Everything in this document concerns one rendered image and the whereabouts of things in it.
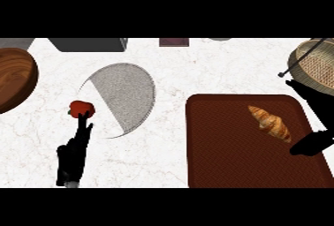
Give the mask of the brown wooden bowl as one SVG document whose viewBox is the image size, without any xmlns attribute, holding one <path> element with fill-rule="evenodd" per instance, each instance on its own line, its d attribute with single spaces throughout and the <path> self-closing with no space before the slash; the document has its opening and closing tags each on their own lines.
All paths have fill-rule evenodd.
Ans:
<svg viewBox="0 0 334 226">
<path fill-rule="evenodd" d="M 39 82 L 39 66 L 20 48 L 0 48 L 0 114 L 12 110 L 31 95 Z"/>
</svg>

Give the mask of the wicker tiered basket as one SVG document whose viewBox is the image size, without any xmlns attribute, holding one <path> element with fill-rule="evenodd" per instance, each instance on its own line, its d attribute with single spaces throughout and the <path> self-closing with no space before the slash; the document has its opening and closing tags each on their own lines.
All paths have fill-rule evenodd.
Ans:
<svg viewBox="0 0 334 226">
<path fill-rule="evenodd" d="M 278 76 L 287 73 L 299 83 L 334 96 L 334 39 L 314 38 L 300 43 Z"/>
</svg>

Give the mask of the dark brown woven tray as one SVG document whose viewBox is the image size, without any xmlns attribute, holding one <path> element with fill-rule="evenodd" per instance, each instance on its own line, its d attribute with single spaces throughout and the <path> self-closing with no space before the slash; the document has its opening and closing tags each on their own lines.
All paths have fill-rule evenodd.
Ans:
<svg viewBox="0 0 334 226">
<path fill-rule="evenodd" d="M 284 120 L 293 141 L 262 132 L 249 107 Z M 292 155 L 312 132 L 286 94 L 195 94 L 185 104 L 188 185 L 193 188 L 334 188 L 326 157 Z"/>
</svg>

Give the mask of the grey speckled round plate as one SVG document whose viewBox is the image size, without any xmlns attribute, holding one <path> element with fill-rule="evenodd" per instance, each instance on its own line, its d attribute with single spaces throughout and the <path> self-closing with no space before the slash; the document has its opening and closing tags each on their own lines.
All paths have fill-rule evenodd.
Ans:
<svg viewBox="0 0 334 226">
<path fill-rule="evenodd" d="M 92 91 L 99 102 L 95 126 L 102 139 L 117 139 L 132 133 L 150 117 L 156 104 L 156 84 L 147 70 L 132 63 L 101 68 L 83 82 L 79 92 Z"/>
</svg>

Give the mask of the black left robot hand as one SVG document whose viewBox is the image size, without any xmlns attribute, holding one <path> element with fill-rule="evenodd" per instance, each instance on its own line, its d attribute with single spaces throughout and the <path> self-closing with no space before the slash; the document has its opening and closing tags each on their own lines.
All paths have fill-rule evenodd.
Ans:
<svg viewBox="0 0 334 226">
<path fill-rule="evenodd" d="M 65 187 L 67 182 L 79 182 L 85 173 L 86 148 L 93 125 L 86 124 L 88 114 L 79 115 L 79 128 L 74 137 L 58 147 L 58 179 L 57 185 Z"/>
</svg>

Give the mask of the grey flat object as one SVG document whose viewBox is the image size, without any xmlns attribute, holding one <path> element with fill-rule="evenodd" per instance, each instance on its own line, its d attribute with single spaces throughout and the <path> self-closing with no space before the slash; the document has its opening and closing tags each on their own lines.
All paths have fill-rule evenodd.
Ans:
<svg viewBox="0 0 334 226">
<path fill-rule="evenodd" d="M 0 38 L 0 48 L 20 48 L 28 50 L 34 38 Z"/>
</svg>

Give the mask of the golden croissant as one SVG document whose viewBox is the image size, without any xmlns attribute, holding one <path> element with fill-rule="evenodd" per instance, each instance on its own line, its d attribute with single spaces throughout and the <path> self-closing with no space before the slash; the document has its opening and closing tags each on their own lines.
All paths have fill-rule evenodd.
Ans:
<svg viewBox="0 0 334 226">
<path fill-rule="evenodd" d="M 284 120 L 256 106 L 249 106 L 249 111 L 259 122 L 259 129 L 283 142 L 290 143 L 292 133 L 284 124 Z"/>
</svg>

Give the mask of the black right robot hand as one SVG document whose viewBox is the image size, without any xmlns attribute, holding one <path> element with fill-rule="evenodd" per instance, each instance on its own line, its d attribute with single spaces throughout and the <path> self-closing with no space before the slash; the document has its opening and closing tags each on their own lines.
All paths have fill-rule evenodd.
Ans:
<svg viewBox="0 0 334 226">
<path fill-rule="evenodd" d="M 287 80 L 286 84 L 294 89 L 318 116 L 327 130 L 311 132 L 290 149 L 292 155 L 314 156 L 334 145 L 334 96 L 321 93 L 296 80 Z"/>
</svg>

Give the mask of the dark grey box appliance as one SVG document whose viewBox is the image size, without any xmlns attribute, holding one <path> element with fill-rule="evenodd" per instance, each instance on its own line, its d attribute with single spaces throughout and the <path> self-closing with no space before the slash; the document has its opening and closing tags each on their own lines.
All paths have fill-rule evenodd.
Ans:
<svg viewBox="0 0 334 226">
<path fill-rule="evenodd" d="M 125 52 L 127 38 L 51 38 L 61 52 Z"/>
</svg>

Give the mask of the dark purple box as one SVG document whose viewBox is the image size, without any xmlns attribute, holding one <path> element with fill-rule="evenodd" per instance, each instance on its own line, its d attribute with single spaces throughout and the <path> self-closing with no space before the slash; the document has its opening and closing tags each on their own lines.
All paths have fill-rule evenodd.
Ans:
<svg viewBox="0 0 334 226">
<path fill-rule="evenodd" d="M 161 47 L 188 47 L 190 39 L 188 38 L 160 38 Z"/>
</svg>

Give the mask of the red bell pepper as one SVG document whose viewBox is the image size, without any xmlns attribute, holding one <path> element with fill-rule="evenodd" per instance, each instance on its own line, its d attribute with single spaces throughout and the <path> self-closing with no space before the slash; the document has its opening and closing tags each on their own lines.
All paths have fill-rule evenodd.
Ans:
<svg viewBox="0 0 334 226">
<path fill-rule="evenodd" d="M 95 105 L 91 102 L 73 101 L 70 104 L 68 114 L 74 118 L 85 114 L 88 114 L 88 117 L 92 117 L 95 114 Z"/>
</svg>

